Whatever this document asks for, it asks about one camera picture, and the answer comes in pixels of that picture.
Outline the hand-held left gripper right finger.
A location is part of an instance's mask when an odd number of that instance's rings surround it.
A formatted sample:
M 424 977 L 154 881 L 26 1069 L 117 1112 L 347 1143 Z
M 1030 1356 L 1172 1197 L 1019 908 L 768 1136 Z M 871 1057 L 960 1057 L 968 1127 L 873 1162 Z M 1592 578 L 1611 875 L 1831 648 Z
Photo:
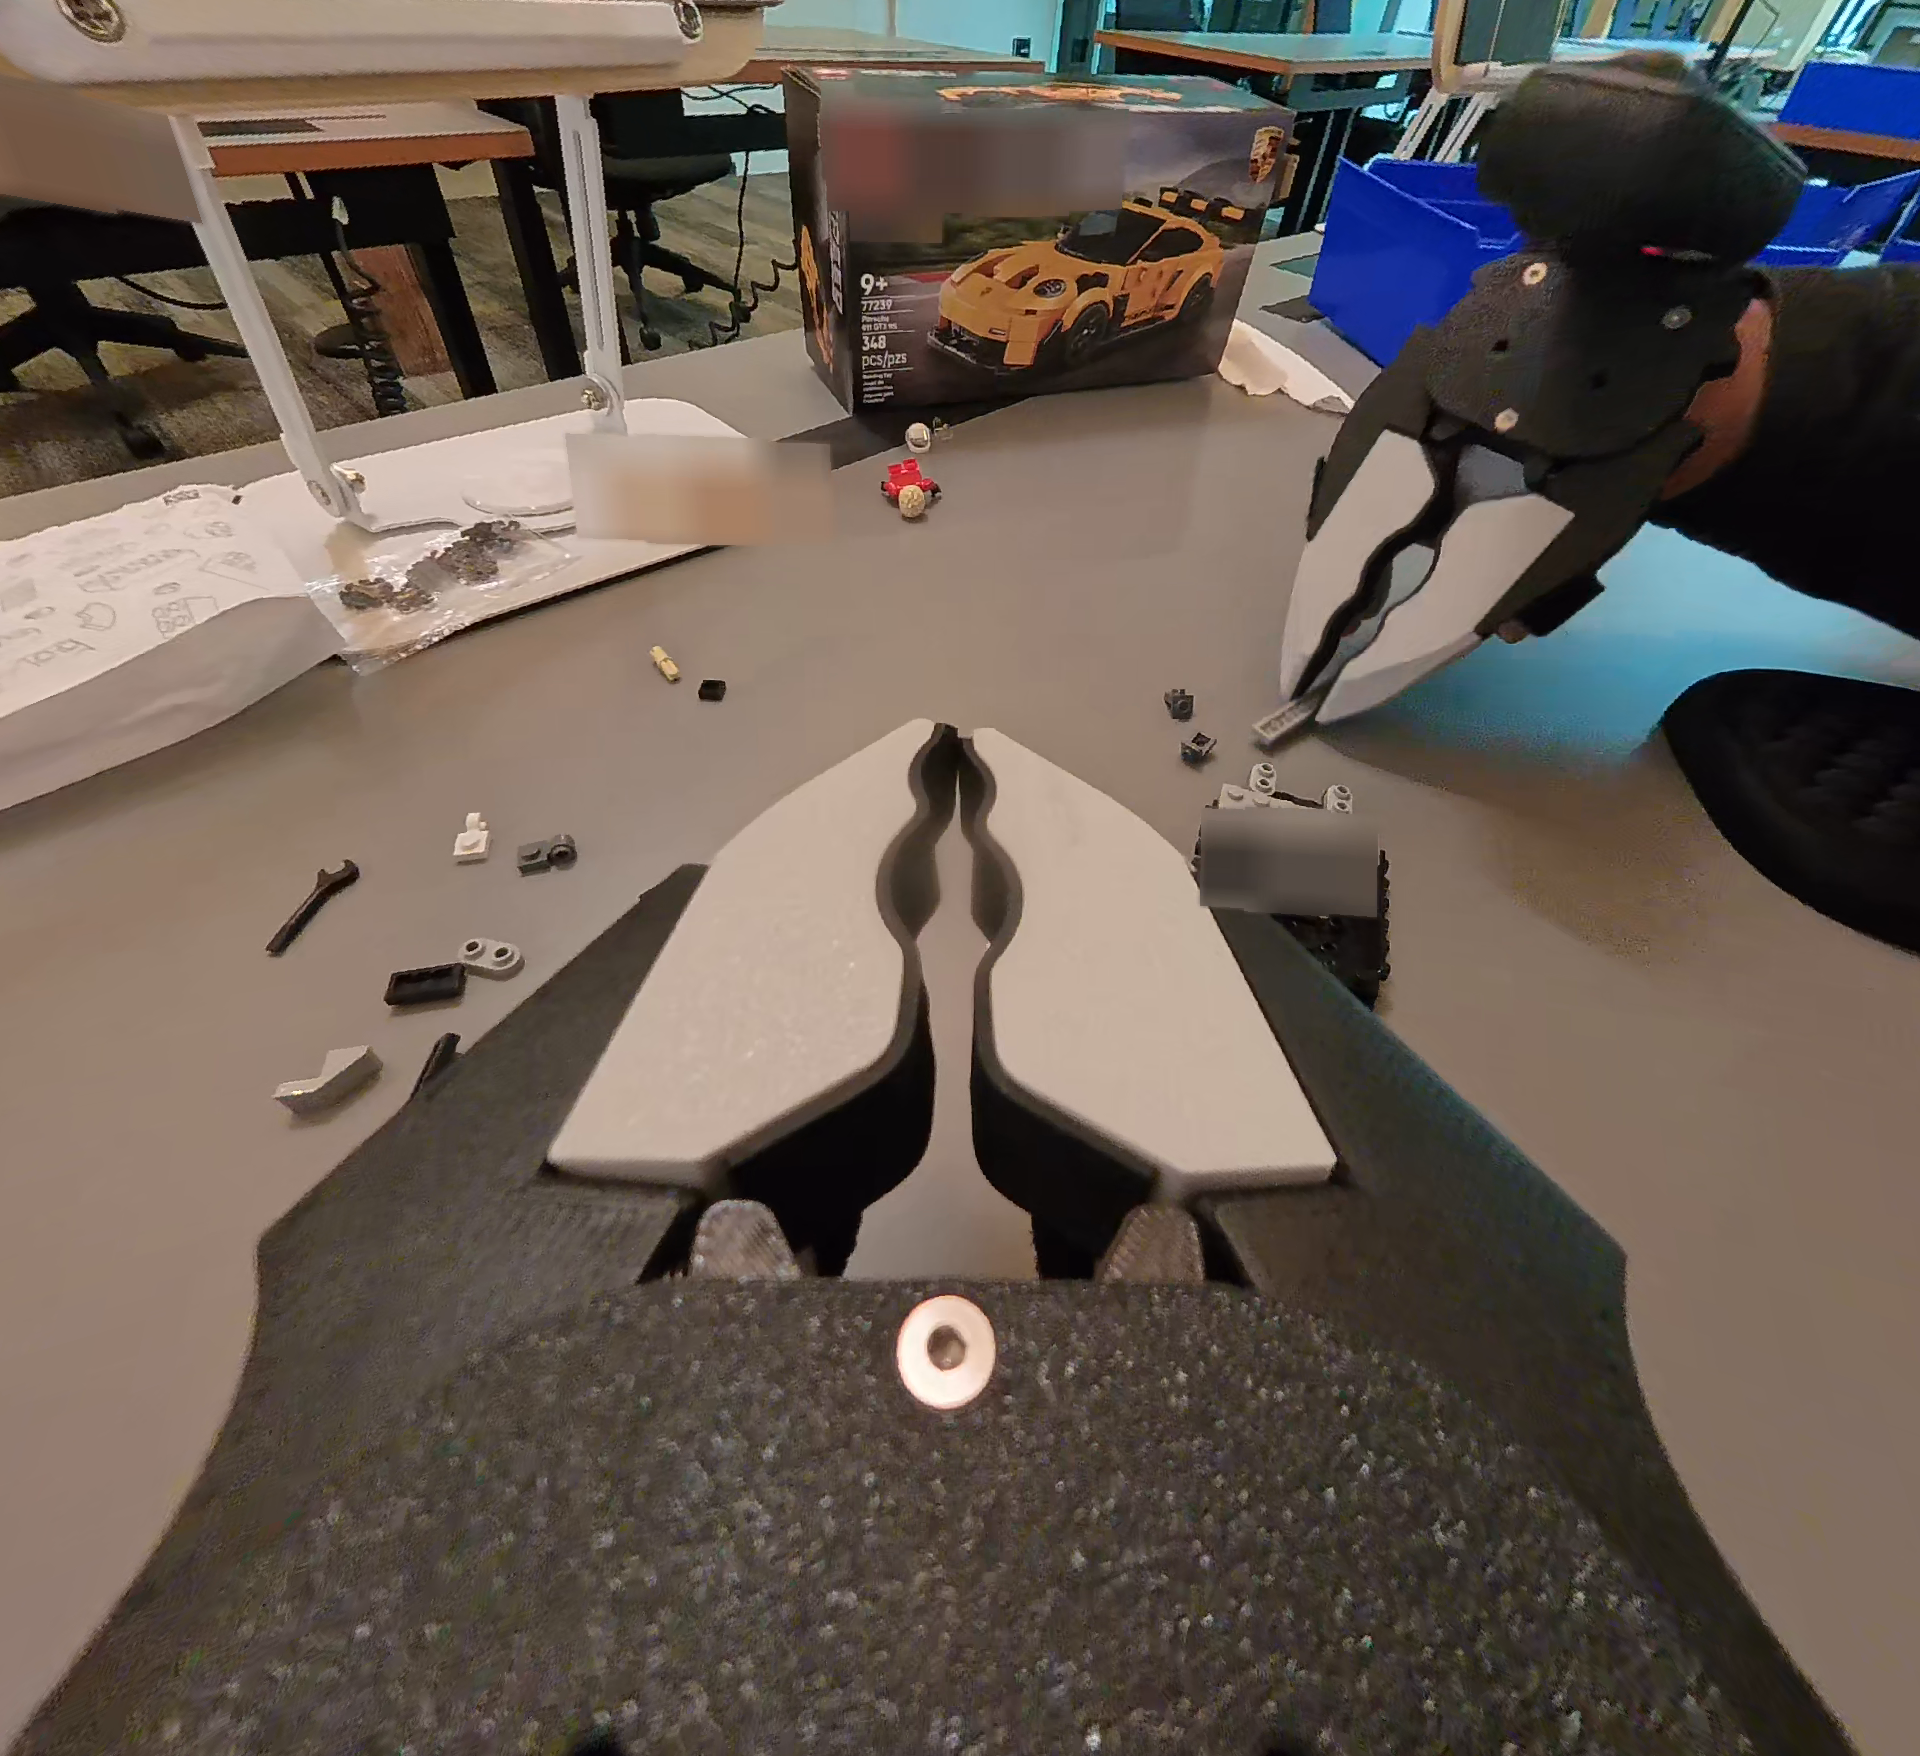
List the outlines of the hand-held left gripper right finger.
M 966 742 L 974 1119 L 1017 1203 L 1321 1186 L 1335 1152 L 1188 859 L 1133 810 L 1012 736 Z

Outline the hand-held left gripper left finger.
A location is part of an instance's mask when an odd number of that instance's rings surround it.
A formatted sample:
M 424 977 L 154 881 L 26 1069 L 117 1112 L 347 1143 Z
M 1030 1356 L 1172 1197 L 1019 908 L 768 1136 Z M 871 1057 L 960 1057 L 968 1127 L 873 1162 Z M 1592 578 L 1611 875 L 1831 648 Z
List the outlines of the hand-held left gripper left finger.
M 598 1182 L 889 1193 L 935 1063 L 920 932 L 957 734 L 909 721 L 766 809 L 696 881 L 546 1152 Z

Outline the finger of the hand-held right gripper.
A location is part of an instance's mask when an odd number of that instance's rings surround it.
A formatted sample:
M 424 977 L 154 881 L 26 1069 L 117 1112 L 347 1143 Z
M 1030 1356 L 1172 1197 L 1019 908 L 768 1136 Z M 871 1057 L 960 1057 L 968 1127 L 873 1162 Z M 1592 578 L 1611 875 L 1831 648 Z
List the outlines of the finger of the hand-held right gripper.
M 1425 447 L 1391 430 L 1358 460 L 1332 456 L 1327 470 L 1345 473 L 1345 485 L 1302 549 L 1280 688 L 1316 709 L 1358 709 L 1366 653 L 1432 568 L 1444 497 Z
M 1308 535 L 1345 485 L 1332 456 L 1358 460 L 1371 445 L 1338 445 L 1314 475 Z M 1366 714 L 1468 656 L 1492 616 L 1572 524 L 1572 510 L 1526 487 L 1522 463 L 1484 445 L 1422 445 L 1443 483 L 1434 563 L 1418 590 L 1389 609 L 1367 650 L 1358 709 L 1318 709 L 1332 726 Z

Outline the toy brick car chassis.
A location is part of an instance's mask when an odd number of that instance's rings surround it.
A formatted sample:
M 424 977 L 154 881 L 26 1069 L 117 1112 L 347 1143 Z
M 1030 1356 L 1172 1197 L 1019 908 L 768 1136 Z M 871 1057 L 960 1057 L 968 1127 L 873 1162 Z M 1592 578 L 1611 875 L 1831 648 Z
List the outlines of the toy brick car chassis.
M 1223 782 L 1208 802 L 1190 869 L 1202 902 L 1280 928 L 1366 1007 L 1389 977 L 1389 862 L 1351 788 L 1280 787 L 1271 763 Z

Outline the person's right forearm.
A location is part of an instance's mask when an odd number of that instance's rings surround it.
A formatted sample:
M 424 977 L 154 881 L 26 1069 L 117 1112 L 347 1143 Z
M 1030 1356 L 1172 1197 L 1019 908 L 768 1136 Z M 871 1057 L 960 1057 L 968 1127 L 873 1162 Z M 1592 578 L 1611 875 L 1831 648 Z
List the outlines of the person's right forearm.
M 1918 637 L 1918 270 L 1765 274 L 1651 522 Z

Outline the white paper towel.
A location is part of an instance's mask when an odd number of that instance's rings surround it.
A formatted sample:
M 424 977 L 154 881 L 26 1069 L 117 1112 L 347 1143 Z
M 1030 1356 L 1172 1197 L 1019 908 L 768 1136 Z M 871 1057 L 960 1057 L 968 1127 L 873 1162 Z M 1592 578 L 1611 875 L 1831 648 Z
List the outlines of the white paper towel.
M 1254 400 L 1286 398 L 1302 410 L 1351 413 L 1351 398 L 1298 351 L 1236 320 L 1217 366 L 1218 378 Z

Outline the blue plastic bin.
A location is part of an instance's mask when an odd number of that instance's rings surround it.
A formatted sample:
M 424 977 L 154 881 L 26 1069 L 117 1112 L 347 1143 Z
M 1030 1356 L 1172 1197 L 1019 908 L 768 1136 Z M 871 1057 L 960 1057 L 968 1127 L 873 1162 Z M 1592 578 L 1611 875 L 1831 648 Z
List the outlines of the blue plastic bin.
M 1918 69 L 1811 61 L 1773 122 L 1809 180 L 1763 264 L 1841 264 L 1916 219 Z
M 1308 302 L 1383 369 L 1471 292 L 1480 269 L 1522 247 L 1471 162 L 1339 159 Z

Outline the wooden office table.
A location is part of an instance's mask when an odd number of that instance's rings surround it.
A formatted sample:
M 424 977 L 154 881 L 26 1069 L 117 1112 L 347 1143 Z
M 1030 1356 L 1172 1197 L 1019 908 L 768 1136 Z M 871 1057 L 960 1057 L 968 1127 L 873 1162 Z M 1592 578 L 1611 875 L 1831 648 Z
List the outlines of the wooden office table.
M 1118 64 L 1145 73 L 1252 84 L 1297 115 L 1355 114 L 1407 101 L 1429 75 L 1428 35 L 1246 35 L 1099 31 Z
M 200 134 L 222 180 L 297 175 L 317 199 L 342 199 L 349 251 L 382 284 L 377 308 L 401 364 L 450 372 L 468 400 L 497 391 L 439 171 L 531 157 L 525 127 L 472 104 L 394 104 L 227 110 Z

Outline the toy car box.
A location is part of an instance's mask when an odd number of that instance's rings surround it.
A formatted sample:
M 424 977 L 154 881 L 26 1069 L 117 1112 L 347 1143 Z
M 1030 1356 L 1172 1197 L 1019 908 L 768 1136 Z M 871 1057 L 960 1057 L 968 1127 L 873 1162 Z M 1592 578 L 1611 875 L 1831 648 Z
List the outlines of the toy car box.
M 1217 79 L 783 78 L 807 351 L 847 410 L 1213 375 L 1294 114 Z

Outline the black toy wrench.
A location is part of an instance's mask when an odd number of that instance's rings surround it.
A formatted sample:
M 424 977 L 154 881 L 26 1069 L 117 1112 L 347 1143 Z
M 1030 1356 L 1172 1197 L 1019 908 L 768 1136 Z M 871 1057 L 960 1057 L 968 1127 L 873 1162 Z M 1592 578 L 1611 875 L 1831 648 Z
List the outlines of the black toy wrench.
M 338 893 L 349 889 L 362 880 L 362 869 L 352 859 L 345 859 L 341 865 L 322 868 L 317 871 L 310 889 L 292 910 L 292 914 L 274 930 L 265 952 L 273 959 L 282 959 L 292 944 L 301 937 L 304 928 L 318 916 L 318 912 Z

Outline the plastic bag of bricks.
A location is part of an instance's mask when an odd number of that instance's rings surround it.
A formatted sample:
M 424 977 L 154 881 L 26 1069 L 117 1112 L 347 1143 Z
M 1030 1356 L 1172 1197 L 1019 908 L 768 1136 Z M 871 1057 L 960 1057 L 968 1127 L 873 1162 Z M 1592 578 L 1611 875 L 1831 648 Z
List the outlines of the plastic bag of bricks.
M 356 673 L 410 660 L 515 609 L 555 581 L 573 581 L 563 539 L 515 519 L 401 537 L 304 583 Z

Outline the white instruction booklet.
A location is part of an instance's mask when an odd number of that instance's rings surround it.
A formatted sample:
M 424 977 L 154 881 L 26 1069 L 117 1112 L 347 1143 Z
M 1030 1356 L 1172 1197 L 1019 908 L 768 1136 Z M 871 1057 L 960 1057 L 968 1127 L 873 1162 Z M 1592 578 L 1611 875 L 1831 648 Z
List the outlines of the white instruction booklet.
M 186 487 L 3 545 L 3 809 L 198 736 L 338 656 L 238 493 Z

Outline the light grey bracket brick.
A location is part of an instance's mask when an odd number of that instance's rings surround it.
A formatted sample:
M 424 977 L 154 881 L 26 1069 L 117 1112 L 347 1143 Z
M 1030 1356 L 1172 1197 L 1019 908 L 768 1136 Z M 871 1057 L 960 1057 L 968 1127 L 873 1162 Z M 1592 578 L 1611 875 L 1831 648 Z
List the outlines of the light grey bracket brick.
M 312 1119 L 364 1095 L 382 1070 L 371 1046 L 328 1048 L 315 1073 L 280 1084 L 273 1099 L 291 1115 Z

